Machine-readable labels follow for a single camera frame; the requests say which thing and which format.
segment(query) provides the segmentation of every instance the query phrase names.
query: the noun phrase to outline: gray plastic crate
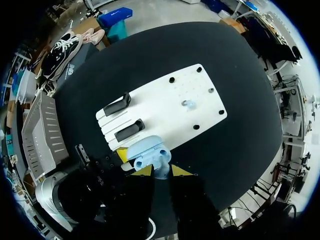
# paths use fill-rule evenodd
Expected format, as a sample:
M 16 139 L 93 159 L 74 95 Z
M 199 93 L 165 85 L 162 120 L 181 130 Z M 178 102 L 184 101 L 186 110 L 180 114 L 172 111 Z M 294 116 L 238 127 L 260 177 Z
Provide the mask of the gray plastic crate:
M 55 100 L 43 92 L 34 100 L 22 128 L 23 149 L 35 180 L 69 156 L 61 135 Z

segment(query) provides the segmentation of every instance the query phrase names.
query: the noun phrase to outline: black handle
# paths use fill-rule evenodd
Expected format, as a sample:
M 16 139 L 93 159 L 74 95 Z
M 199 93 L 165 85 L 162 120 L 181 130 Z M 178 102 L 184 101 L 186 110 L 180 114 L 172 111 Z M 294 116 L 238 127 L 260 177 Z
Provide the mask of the black handle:
M 141 119 L 138 119 L 134 124 L 116 132 L 114 136 L 118 143 L 120 143 L 122 140 L 127 139 L 128 137 L 140 132 L 143 129 L 145 129 L 145 124 Z
M 130 97 L 129 93 L 126 92 L 123 95 L 122 100 L 111 103 L 103 108 L 105 116 L 108 117 L 111 114 L 114 114 L 120 110 L 127 108 L 129 106 L 130 102 L 131 102 L 131 97 Z

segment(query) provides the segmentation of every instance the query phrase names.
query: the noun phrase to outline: light blue plastic part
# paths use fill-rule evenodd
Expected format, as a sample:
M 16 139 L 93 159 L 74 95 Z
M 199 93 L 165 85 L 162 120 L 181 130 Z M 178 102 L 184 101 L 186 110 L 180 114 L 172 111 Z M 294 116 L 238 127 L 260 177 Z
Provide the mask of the light blue plastic part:
M 148 136 L 131 145 L 126 151 L 126 158 L 135 159 L 133 166 L 136 171 L 152 164 L 154 177 L 167 179 L 171 152 L 163 143 L 161 137 L 157 135 Z
M 196 103 L 192 100 L 185 100 L 182 102 L 182 106 L 188 107 L 188 109 L 193 110 L 196 108 Z

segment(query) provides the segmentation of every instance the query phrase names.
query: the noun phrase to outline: white perforated board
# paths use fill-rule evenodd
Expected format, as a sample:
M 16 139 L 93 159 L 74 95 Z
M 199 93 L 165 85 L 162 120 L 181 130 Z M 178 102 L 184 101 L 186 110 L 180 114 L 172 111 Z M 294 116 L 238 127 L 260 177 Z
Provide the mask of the white perforated board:
M 169 82 L 171 77 L 174 78 L 173 83 Z M 227 117 L 224 104 L 201 64 L 172 72 L 129 94 L 131 103 L 126 109 L 110 116 L 106 116 L 103 109 L 96 113 L 101 131 L 112 150 L 129 147 L 151 135 L 160 136 L 164 145 L 172 150 Z M 192 101 L 195 108 L 183 106 L 184 101 Z M 145 129 L 118 142 L 115 133 L 138 119 L 143 121 Z M 199 129 L 194 129 L 195 125 L 199 125 Z

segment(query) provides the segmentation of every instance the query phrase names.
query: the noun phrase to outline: black table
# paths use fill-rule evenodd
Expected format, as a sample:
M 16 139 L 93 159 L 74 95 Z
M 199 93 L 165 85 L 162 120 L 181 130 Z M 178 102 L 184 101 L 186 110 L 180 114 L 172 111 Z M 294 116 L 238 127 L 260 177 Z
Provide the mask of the black table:
M 198 63 L 212 79 L 228 117 L 173 149 L 171 163 L 198 173 L 219 210 L 231 205 L 271 163 L 282 129 L 276 98 L 257 56 L 227 25 L 186 22 L 157 27 L 109 46 L 82 65 L 54 96 L 71 158 L 77 159 L 77 144 L 96 158 L 110 151 L 96 120 L 98 110 L 124 92 Z M 150 217 L 155 237 L 177 232 L 166 180 L 155 181 Z

